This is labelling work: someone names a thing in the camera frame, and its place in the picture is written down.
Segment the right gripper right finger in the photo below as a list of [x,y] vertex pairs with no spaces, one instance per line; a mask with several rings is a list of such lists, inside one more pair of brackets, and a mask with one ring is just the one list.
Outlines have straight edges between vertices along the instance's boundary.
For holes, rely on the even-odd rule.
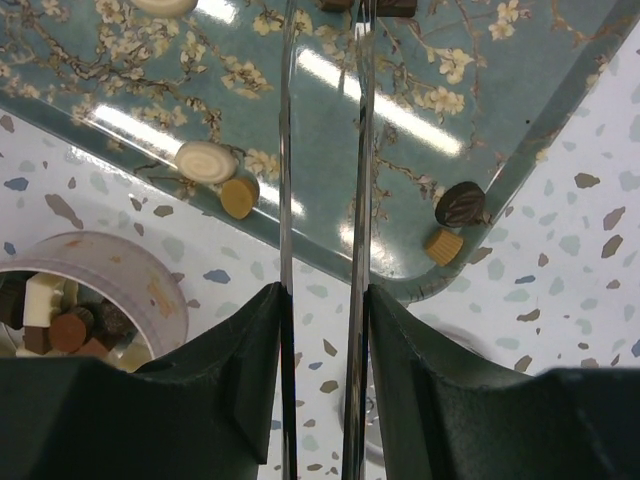
[[529,376],[369,292],[374,383],[390,479],[635,479],[639,372]]

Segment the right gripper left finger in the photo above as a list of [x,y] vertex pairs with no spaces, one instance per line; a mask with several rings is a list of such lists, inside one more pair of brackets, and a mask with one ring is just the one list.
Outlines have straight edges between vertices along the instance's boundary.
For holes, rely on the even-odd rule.
[[127,373],[91,357],[1,363],[5,479],[253,479],[268,457],[281,288]]

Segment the brown chocolate piece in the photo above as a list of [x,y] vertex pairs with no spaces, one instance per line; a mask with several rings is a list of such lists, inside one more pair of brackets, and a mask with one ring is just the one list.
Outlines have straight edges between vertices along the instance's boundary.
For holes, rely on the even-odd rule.
[[51,321],[49,342],[63,353],[74,353],[91,337],[94,326],[92,312],[82,306],[76,306]]

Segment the small white chocolate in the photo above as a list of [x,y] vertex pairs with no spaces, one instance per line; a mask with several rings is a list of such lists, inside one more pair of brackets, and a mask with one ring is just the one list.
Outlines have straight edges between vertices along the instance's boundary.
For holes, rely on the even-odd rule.
[[23,325],[48,328],[62,312],[66,280],[50,273],[37,273],[26,282]]

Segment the metal tweezers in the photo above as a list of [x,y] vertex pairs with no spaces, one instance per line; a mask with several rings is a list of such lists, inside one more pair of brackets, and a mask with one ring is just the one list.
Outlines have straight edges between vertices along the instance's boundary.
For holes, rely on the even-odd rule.
[[341,476],[362,479],[366,470],[377,4],[349,1],[346,11],[345,30],[326,39],[345,47],[342,59],[311,45],[302,32],[297,2],[287,2],[282,27],[279,252],[285,479],[298,476],[293,305],[297,240],[307,260],[351,282]]

